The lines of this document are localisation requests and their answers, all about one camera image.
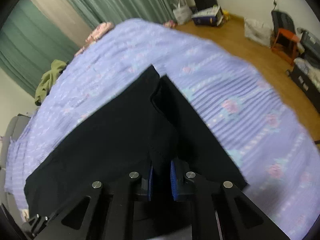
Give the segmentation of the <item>green curtain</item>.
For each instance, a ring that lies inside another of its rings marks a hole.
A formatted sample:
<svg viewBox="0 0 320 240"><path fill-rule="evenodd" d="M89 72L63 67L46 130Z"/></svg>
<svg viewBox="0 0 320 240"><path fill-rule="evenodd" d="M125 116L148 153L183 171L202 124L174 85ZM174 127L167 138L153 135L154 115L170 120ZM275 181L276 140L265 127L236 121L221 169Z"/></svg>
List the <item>green curtain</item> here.
<svg viewBox="0 0 320 240"><path fill-rule="evenodd" d="M34 95L52 61L70 61L99 23L164 23L180 5L186 0L19 0L1 27L1 69Z"/></svg>

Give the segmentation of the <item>olive green garment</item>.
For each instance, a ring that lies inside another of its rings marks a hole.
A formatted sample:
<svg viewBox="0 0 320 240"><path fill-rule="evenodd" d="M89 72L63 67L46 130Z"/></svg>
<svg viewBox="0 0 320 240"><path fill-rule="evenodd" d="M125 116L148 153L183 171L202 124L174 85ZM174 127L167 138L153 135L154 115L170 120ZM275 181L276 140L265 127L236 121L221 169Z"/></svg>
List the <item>olive green garment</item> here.
<svg viewBox="0 0 320 240"><path fill-rule="evenodd" d="M34 102L36 106L40 106L45 98L49 95L51 88L57 82L60 75L66 69L68 62L54 60L50 65L50 70L45 72L41 77L41 81L36 89Z"/></svg>

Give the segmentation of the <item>white gift bag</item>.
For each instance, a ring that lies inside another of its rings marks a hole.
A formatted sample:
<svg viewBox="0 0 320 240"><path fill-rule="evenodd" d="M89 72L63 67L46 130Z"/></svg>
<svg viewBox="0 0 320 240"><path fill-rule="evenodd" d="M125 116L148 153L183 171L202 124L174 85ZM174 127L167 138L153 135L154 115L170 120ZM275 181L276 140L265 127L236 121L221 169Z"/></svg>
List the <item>white gift bag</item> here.
<svg viewBox="0 0 320 240"><path fill-rule="evenodd" d="M181 5L180 2L173 4L173 15L176 18L178 25L183 25L191 20L192 11L188 5Z"/></svg>

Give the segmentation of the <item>open black suitcase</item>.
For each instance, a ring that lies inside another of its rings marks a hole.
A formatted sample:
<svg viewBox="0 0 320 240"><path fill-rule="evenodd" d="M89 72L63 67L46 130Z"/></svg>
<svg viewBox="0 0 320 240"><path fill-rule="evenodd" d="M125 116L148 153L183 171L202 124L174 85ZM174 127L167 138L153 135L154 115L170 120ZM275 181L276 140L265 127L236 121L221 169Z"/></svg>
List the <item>open black suitcase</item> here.
<svg viewBox="0 0 320 240"><path fill-rule="evenodd" d="M319 112L319 39L306 29L297 31L304 52L294 59L293 69L286 72Z"/></svg>

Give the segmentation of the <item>blue white cardboard box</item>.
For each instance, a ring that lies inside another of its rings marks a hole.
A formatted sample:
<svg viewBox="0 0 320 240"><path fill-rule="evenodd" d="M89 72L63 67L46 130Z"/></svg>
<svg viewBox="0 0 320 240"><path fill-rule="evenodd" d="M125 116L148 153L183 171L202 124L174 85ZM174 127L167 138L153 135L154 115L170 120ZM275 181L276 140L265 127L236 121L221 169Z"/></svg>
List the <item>blue white cardboard box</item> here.
<svg viewBox="0 0 320 240"><path fill-rule="evenodd" d="M195 25L218 27L223 20L223 12L219 5L201 10L191 17Z"/></svg>

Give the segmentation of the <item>pink slippers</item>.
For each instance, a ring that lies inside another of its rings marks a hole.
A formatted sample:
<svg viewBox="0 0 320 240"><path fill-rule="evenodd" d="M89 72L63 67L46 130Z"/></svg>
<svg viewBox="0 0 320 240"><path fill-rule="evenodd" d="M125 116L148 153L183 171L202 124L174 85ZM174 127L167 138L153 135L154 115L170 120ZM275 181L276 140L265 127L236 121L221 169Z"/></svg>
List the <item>pink slippers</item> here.
<svg viewBox="0 0 320 240"><path fill-rule="evenodd" d="M177 26L177 23L173 20L169 20L163 24L164 27L174 29Z"/></svg>

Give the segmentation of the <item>lavender floral bed sheet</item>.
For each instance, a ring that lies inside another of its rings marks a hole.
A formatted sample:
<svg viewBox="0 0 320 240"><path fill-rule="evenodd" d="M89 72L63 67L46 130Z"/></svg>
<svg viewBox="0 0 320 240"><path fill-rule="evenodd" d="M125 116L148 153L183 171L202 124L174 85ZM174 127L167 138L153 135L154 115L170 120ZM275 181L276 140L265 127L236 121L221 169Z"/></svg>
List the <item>lavender floral bed sheet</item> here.
<svg viewBox="0 0 320 240"><path fill-rule="evenodd" d="M118 24L68 65L9 146L5 190L28 207L27 177L58 143L148 66L167 75L235 161L246 194L291 239L319 217L319 151L295 113L248 62L210 40L141 19Z"/></svg>

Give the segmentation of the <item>white plastic bag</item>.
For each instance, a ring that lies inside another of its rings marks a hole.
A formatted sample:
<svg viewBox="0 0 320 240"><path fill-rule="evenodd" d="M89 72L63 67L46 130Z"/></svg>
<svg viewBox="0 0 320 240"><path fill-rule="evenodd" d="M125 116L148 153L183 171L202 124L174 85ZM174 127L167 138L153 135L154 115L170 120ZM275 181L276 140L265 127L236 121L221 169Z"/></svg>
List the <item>white plastic bag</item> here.
<svg viewBox="0 0 320 240"><path fill-rule="evenodd" d="M244 33L246 38L270 48L273 31L266 23L244 18Z"/></svg>

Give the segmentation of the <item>grey padded headboard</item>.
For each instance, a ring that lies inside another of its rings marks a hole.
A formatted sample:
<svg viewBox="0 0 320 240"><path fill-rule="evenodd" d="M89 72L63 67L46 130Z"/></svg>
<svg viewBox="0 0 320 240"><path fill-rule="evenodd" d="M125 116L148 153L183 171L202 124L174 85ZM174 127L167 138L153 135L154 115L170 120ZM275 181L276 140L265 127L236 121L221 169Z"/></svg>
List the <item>grey padded headboard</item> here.
<svg viewBox="0 0 320 240"><path fill-rule="evenodd" d="M16 224L21 227L23 224L23 219L21 213L18 210L15 198L12 194L5 192L5 177L6 177L6 164L7 164L7 155L9 152L10 140L18 139L24 128L27 126L30 117L19 114L18 116L13 117L5 132L5 135L2 139L1 146L1 204L3 204L6 209L9 211L13 217Z"/></svg>

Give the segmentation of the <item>black pants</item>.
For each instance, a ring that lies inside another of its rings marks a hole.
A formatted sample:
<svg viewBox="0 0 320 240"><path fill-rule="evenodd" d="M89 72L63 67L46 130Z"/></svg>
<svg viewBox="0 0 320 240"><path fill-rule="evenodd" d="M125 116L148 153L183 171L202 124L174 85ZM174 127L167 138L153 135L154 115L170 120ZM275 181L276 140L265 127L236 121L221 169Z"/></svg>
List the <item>black pants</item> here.
<svg viewBox="0 0 320 240"><path fill-rule="evenodd" d="M29 213L50 215L94 181L108 184L133 171L151 180L151 200L173 200L176 158L210 181L247 186L191 104L167 76L149 67L69 133L27 178Z"/></svg>

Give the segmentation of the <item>orange stool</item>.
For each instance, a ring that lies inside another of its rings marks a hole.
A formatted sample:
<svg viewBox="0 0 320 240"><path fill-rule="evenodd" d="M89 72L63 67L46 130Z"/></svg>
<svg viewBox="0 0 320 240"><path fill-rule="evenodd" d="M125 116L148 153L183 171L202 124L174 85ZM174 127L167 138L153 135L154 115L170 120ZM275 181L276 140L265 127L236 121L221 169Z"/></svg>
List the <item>orange stool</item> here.
<svg viewBox="0 0 320 240"><path fill-rule="evenodd" d="M279 28L271 50L292 66L295 58L299 55L299 42L300 39L296 34L290 30Z"/></svg>

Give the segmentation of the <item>pink floral pillow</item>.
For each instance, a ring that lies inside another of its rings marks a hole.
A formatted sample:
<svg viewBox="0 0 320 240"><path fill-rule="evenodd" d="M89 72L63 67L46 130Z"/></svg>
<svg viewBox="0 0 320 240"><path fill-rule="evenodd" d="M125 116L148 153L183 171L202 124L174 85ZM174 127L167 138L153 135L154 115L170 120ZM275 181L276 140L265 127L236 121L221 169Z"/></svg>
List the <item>pink floral pillow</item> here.
<svg viewBox="0 0 320 240"><path fill-rule="evenodd" d="M86 38L85 45L79 49L74 56L82 54L90 45L93 45L99 41L105 34L111 31L114 28L114 24L111 22L103 22L99 24Z"/></svg>

